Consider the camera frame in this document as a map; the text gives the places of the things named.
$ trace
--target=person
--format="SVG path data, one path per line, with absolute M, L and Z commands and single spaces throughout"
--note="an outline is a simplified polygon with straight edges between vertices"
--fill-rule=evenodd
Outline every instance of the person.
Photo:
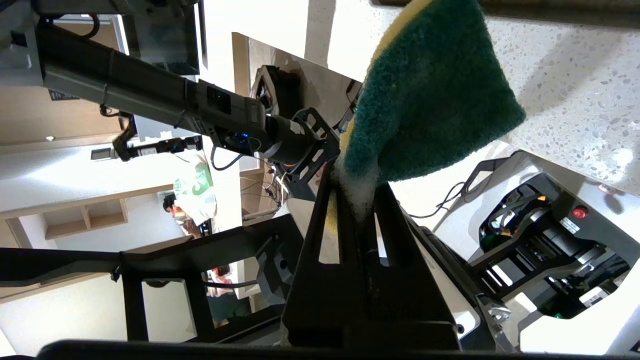
M 175 204 L 175 194 L 169 194 L 164 197 L 163 209 L 167 213 L 171 213 L 171 216 L 182 226 L 182 228 L 194 239 L 200 238 L 202 233 L 200 228 L 196 225 L 193 219 L 189 218 L 182 208 Z

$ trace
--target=white wall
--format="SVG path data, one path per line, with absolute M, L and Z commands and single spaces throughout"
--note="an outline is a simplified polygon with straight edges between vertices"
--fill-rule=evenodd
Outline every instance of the white wall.
M 47 222 L 42 214 L 19 217 L 24 233 L 27 234 L 31 247 L 34 249 L 57 249 L 55 241 L 45 240 L 47 234 Z
M 11 346 L 11 343 L 9 343 L 9 340 L 4 335 L 4 332 L 2 331 L 2 329 L 0 329 L 0 357 L 11 356 L 11 355 L 15 355 L 15 350 Z
M 58 238 L 57 248 L 119 252 L 184 236 L 157 194 L 131 197 L 126 202 L 128 223 Z
M 0 211 L 172 184 L 188 163 L 172 154 L 92 161 L 105 145 L 0 156 Z
M 184 286 L 143 284 L 150 341 L 182 342 L 195 335 Z M 63 339 L 126 340 L 122 282 L 108 275 L 0 304 L 0 329 L 20 355 L 35 356 Z

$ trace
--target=wooden shelf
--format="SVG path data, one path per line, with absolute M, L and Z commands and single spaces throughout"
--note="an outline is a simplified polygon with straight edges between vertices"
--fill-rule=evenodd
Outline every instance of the wooden shelf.
M 43 216 L 47 222 L 46 240 L 125 224 L 128 221 L 125 199 L 60 209 L 44 213 Z
M 102 229 L 103 227 L 107 226 L 120 225 L 126 222 L 127 221 L 125 220 L 122 213 L 91 217 L 91 230 Z
M 62 238 L 73 234 L 79 234 L 87 231 L 84 220 L 67 222 L 64 224 L 48 225 L 44 238 L 46 240 Z

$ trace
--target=red button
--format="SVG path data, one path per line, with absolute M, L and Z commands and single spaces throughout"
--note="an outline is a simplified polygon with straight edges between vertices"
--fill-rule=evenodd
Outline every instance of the red button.
M 573 217 L 576 219 L 586 218 L 587 209 L 583 208 L 582 206 L 578 206 L 577 208 L 573 209 Z

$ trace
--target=wire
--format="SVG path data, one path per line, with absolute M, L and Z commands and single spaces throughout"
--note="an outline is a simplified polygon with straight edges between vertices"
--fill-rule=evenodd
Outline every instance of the wire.
M 235 164 L 238 160 L 240 160 L 240 158 L 242 158 L 244 155 L 240 154 L 238 156 L 236 156 L 235 159 L 231 160 L 231 162 L 223 167 L 217 167 L 216 163 L 214 161 L 214 156 L 216 155 L 216 148 L 217 146 L 214 145 L 213 149 L 211 149 L 211 166 L 216 169 L 217 171 L 224 171 L 228 168 L 230 168 L 233 164 Z
M 257 215 L 257 216 L 252 216 L 253 214 L 243 215 L 242 216 L 242 220 L 243 221 L 247 221 L 247 220 L 253 220 L 253 219 L 256 219 L 256 218 L 260 218 L 260 217 L 265 217 L 267 215 L 271 215 L 271 214 L 275 213 L 278 210 L 280 210 L 280 207 L 277 207 L 275 209 L 271 209 L 271 211 L 269 211 L 268 213 L 261 213 L 260 215 Z
M 464 183 L 465 183 L 464 181 L 460 181 L 459 183 L 457 183 L 454 186 L 452 186 L 451 189 L 449 190 L 449 192 L 447 193 L 447 196 L 444 197 L 444 200 L 441 203 L 439 203 L 438 205 L 436 205 L 436 211 L 432 212 L 429 215 L 424 215 L 424 216 L 421 216 L 421 217 L 419 217 L 417 215 L 411 215 L 411 214 L 409 214 L 409 216 L 412 217 L 412 218 L 430 218 L 430 217 L 432 217 L 433 215 L 437 214 L 438 211 L 443 209 L 445 204 L 447 204 L 450 201 L 453 201 L 455 198 L 457 198 L 462 193 L 462 188 L 461 188 L 455 195 L 453 195 L 451 198 L 449 197 L 455 188 L 457 188 L 460 185 L 463 185 Z
M 284 186 L 282 186 L 282 184 L 284 184 L 284 177 L 287 176 L 287 174 L 288 172 L 284 173 L 280 178 L 280 182 L 278 182 L 278 185 L 280 186 L 280 203 L 282 204 L 284 204 Z
M 265 159 L 262 159 L 262 158 L 256 158 L 256 159 L 258 159 L 258 160 L 262 161 L 262 162 L 263 162 L 265 165 L 267 165 L 268 167 L 271 167 L 271 164 L 269 164 L 269 162 L 268 162 L 268 161 L 266 161 Z
M 259 193 L 242 193 L 242 194 L 240 194 L 240 196 L 243 196 L 243 195 L 254 195 L 254 196 L 259 196 L 259 197 L 266 197 L 268 199 L 271 199 L 271 201 L 275 202 L 276 204 L 278 204 L 278 202 L 276 200 L 274 200 L 272 197 L 270 197 L 268 195 L 261 195 Z
M 100 105 L 100 115 L 104 117 L 116 117 L 119 114 L 119 111 L 117 113 L 114 113 L 113 109 L 106 107 L 104 104 Z
M 358 91 L 356 92 L 356 97 L 358 97 L 358 92 L 360 92 L 361 89 L 362 89 L 362 84 L 360 84 L 360 87 L 358 88 Z M 338 129 L 338 127 L 340 126 L 340 123 L 342 122 L 342 119 L 344 119 L 344 117 L 347 115 L 349 110 L 351 110 L 352 107 L 355 105 L 354 104 L 354 101 L 356 100 L 355 98 L 353 100 L 351 100 L 351 98 L 349 97 L 349 93 L 347 93 L 347 92 L 345 92 L 344 95 L 346 95 L 347 100 L 349 101 L 349 106 L 347 106 L 347 110 L 344 110 L 344 113 L 338 119 L 338 122 L 334 126 L 332 126 L 333 130 L 337 130 Z
M 90 39 L 94 37 L 98 33 L 98 31 L 100 31 L 100 19 L 98 19 L 98 15 L 91 13 L 89 14 L 89 16 L 91 17 L 91 20 L 93 20 L 93 27 L 88 34 L 81 36 L 81 38 L 83 39 Z
M 180 156 L 177 156 L 175 153 L 172 153 L 172 154 L 173 154 L 176 158 L 178 158 L 178 159 L 180 159 L 180 160 L 184 161 L 185 163 L 191 163 L 190 161 L 185 160 L 185 159 L 181 158 Z
M 540 193 L 536 193 L 535 195 L 531 195 L 528 197 L 524 197 L 516 202 L 513 202 L 509 205 L 504 206 L 502 209 L 499 209 L 498 211 L 494 212 L 490 217 L 488 217 L 486 219 L 486 226 L 489 229 L 492 229 L 493 227 L 491 226 L 491 223 L 494 220 L 497 220 L 500 216 L 502 216 L 501 220 L 500 220 L 500 229 L 494 229 L 496 231 L 500 231 L 503 227 L 504 227 L 504 219 L 507 217 L 507 214 L 510 211 L 513 211 L 514 209 L 520 208 L 522 206 L 526 206 L 528 205 L 530 202 L 536 200 L 537 198 L 540 197 Z
M 262 185 L 262 184 L 269 184 L 269 183 L 267 181 L 255 181 L 253 184 L 247 186 L 246 188 L 240 189 L 240 191 L 243 192 L 243 191 L 245 191 L 245 190 L 247 190 L 249 188 L 252 188 L 252 187 L 254 187 L 254 186 L 258 185 L 258 184 Z M 271 186 L 271 184 L 269 184 L 269 186 L 267 186 L 266 188 L 264 186 L 261 186 L 261 187 L 263 189 L 267 190 L 270 186 Z
M 267 189 L 270 189 L 274 185 L 276 185 L 276 173 L 275 173 L 275 171 L 271 174 L 271 183 L 269 184 L 269 186 L 267 186 Z M 278 209 L 280 209 L 280 206 L 282 206 L 282 199 L 278 198 L 278 194 L 280 193 L 280 191 L 282 191 L 282 184 L 278 183 L 277 184 L 277 188 L 279 188 L 280 190 L 275 189 L 275 192 L 271 192 L 270 196 L 273 198 L 273 200 L 278 205 Z
M 262 147 L 262 141 L 260 141 L 260 139 L 256 139 L 256 138 L 249 138 L 249 140 L 254 139 L 255 141 L 258 142 L 258 147 L 255 148 L 255 150 L 251 149 L 251 146 L 249 146 L 249 150 L 251 150 L 251 152 L 255 152 L 256 150 L 260 149 Z
M 211 281 L 204 282 L 205 286 L 208 286 L 210 288 L 220 288 L 220 289 L 238 289 L 238 288 L 244 288 L 245 286 L 256 285 L 257 283 L 258 283 L 258 280 L 239 282 L 237 284 L 225 284 L 223 282 L 211 282 Z

